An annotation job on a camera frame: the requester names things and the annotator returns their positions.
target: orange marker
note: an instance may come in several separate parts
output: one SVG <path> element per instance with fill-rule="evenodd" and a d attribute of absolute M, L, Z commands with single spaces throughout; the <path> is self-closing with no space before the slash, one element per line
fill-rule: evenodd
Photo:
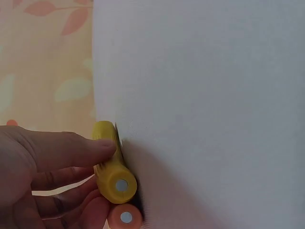
<path fill-rule="evenodd" d="M 107 220 L 110 229 L 140 229 L 143 223 L 141 213 L 131 204 L 115 206 Z"/>

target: white cloth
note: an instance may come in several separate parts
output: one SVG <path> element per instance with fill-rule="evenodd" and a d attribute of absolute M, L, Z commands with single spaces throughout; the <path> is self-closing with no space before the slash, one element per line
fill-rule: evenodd
<path fill-rule="evenodd" d="M 305 1 L 94 4 L 97 116 L 145 227 L 305 228 Z"/>

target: yellow cylinder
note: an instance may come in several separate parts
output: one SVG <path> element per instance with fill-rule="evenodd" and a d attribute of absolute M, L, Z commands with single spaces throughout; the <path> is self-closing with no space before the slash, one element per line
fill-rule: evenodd
<path fill-rule="evenodd" d="M 111 139 L 116 143 L 112 158 L 94 166 L 97 186 L 100 193 L 113 204 L 123 204 L 129 201 L 137 191 L 137 181 L 134 175 L 124 165 L 117 130 L 112 122 L 97 122 L 93 129 L 93 139 Z"/>

